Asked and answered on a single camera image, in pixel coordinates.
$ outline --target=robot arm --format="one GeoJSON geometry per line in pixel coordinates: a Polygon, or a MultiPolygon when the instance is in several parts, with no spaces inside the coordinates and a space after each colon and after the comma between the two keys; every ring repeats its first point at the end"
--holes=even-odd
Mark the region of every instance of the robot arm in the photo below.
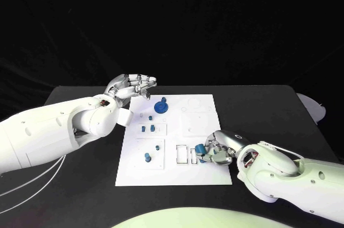
{"type": "Polygon", "coordinates": [[[128,126],[132,111],[122,108],[130,97],[148,100],[156,79],[120,75],[104,94],[21,112],[0,122],[0,174],[44,164],[107,136],[116,123],[128,126]]]}
{"type": "Polygon", "coordinates": [[[344,165],[307,159],[266,142],[250,144],[236,133],[216,131],[201,160],[229,165],[237,158],[239,179],[266,202],[278,198],[304,211],[344,224],[344,165]],[[297,155],[292,160],[281,151],[297,155]]]}

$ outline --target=white paper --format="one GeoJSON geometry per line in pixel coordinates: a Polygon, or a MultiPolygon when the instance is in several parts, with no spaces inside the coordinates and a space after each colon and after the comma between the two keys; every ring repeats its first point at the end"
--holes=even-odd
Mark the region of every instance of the white paper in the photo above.
{"type": "Polygon", "coordinates": [[[125,133],[116,186],[232,185],[227,166],[200,161],[191,164],[191,149],[204,144],[207,136],[221,129],[213,95],[152,95],[151,101],[133,97],[130,110],[135,116],[125,133]],[[155,104],[162,97],[168,100],[169,109],[158,114],[155,104]],[[161,132],[151,132],[152,124],[161,128],[161,132]],[[164,153],[159,153],[155,144],[162,141],[164,153]],[[187,164],[177,163],[177,145],[187,146],[187,164]],[[146,152],[152,153],[151,162],[145,160],[146,152]]]}

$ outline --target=white round object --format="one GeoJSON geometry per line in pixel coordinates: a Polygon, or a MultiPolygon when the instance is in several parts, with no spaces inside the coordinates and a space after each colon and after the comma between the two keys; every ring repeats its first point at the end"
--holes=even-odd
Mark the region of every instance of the white round object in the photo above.
{"type": "Polygon", "coordinates": [[[305,96],[300,93],[297,93],[297,95],[300,97],[300,100],[301,100],[304,106],[307,107],[308,113],[310,113],[315,123],[318,123],[327,114],[327,110],[326,110],[324,106],[321,106],[318,104],[318,102],[308,96],[305,96]]]}
{"type": "Polygon", "coordinates": [[[146,213],[113,228],[289,228],[252,214],[216,208],[182,207],[146,213]]]}

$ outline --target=small blue part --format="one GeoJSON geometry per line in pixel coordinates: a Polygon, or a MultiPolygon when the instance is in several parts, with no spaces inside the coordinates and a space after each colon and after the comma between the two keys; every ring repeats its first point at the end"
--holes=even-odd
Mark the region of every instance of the small blue part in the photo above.
{"type": "Polygon", "coordinates": [[[164,114],[168,111],[168,109],[169,109],[169,106],[167,104],[167,98],[164,97],[162,101],[156,102],[155,104],[155,111],[156,113],[164,114]]]}
{"type": "Polygon", "coordinates": [[[200,145],[195,146],[195,152],[201,153],[201,154],[207,154],[204,144],[200,144],[200,145]]]}
{"type": "Polygon", "coordinates": [[[146,162],[151,162],[152,158],[149,156],[149,153],[145,153],[145,158],[146,158],[146,162]]]}

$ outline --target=dark table surface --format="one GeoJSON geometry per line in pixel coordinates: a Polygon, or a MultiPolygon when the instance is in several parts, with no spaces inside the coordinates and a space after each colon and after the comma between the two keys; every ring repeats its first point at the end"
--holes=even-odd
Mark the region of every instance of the dark table surface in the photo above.
{"type": "MultiPolygon", "coordinates": [[[[106,87],[55,88],[48,104],[102,94],[106,87]]],[[[152,94],[213,94],[221,128],[253,142],[266,141],[308,158],[339,162],[324,136],[298,99],[284,85],[272,86],[158,86],[152,94]]],[[[125,127],[67,155],[61,171],[44,191],[21,207],[0,214],[0,227],[109,228],[129,218],[175,207],[213,207],[246,212],[292,227],[341,227],[288,201],[263,202],[237,179],[233,185],[115,187],[125,127]]],[[[0,192],[41,174],[52,162],[12,171],[0,178],[0,192]]],[[[54,172],[19,191],[0,198],[5,210],[42,187],[54,172]]]]}

